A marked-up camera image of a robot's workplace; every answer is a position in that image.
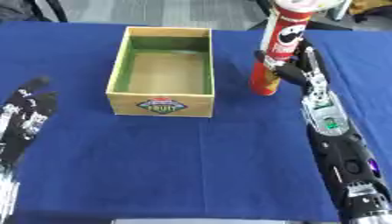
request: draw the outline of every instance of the blue table surface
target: blue table surface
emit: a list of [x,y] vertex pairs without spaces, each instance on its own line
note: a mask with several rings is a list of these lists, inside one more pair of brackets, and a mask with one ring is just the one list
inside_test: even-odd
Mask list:
[[[300,90],[249,91],[260,31],[214,31],[212,119],[114,115],[105,95],[124,25],[0,25],[0,100],[52,77],[59,112],[19,168],[18,212],[96,218],[334,221]],[[308,31],[332,88],[392,173],[392,32]]]

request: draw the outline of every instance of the open box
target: open box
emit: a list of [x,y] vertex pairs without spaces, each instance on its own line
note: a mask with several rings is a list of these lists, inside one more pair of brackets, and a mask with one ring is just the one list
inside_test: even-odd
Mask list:
[[117,115],[211,117],[211,30],[128,27],[106,94]]

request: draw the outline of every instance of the pringles can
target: pringles can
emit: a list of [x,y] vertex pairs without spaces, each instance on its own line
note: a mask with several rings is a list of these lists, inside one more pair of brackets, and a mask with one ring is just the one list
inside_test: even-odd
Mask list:
[[280,79],[268,69],[266,60],[289,60],[297,49],[312,14],[320,6],[319,0],[276,0],[273,3],[260,45],[260,50],[265,53],[265,60],[255,62],[250,79],[253,92],[273,95],[277,91]]

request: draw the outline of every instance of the white can lid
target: white can lid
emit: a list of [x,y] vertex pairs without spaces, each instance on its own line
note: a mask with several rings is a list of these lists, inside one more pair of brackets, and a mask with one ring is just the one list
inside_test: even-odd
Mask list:
[[276,0],[277,5],[301,13],[325,11],[344,2],[344,0]]

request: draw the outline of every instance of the robotic hand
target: robotic hand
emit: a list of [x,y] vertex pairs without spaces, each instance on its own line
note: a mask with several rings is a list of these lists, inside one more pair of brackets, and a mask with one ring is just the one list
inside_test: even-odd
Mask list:
[[262,52],[255,56],[267,61],[277,76],[303,89],[307,136],[341,222],[392,223],[389,189],[363,135],[329,88],[319,52],[304,40],[295,64],[267,59]]
[[19,183],[15,169],[25,148],[56,109],[56,93],[33,94],[48,79],[31,80],[0,107],[0,224],[8,222],[15,206]]

